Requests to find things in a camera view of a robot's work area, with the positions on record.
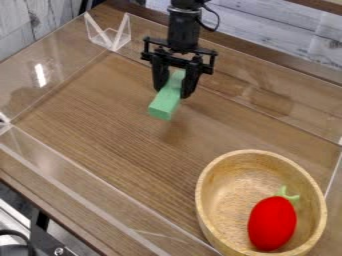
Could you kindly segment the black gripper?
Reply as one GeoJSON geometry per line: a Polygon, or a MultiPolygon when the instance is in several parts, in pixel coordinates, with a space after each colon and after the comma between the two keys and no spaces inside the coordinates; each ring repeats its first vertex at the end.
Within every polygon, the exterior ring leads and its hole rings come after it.
{"type": "Polygon", "coordinates": [[[201,10],[215,16],[217,13],[207,6],[169,6],[167,38],[143,38],[141,59],[152,66],[153,89],[160,91],[169,78],[169,67],[185,70],[181,80],[180,98],[191,96],[201,74],[213,73],[215,50],[199,46],[200,29],[209,32],[217,26],[208,27],[201,21],[201,10]]]}

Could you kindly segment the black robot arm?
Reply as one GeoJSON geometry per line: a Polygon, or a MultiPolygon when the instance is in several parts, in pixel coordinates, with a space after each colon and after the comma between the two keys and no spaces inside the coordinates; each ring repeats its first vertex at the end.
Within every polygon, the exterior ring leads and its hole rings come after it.
{"type": "Polygon", "coordinates": [[[143,38],[144,48],[140,59],[152,65],[153,88],[160,91],[169,78],[169,67],[184,70],[180,86],[180,98],[185,99],[195,92],[199,78],[213,73],[217,52],[199,46],[200,28],[209,32],[217,30],[201,22],[201,9],[217,13],[205,5],[211,0],[171,0],[168,11],[167,38],[143,38]]]}

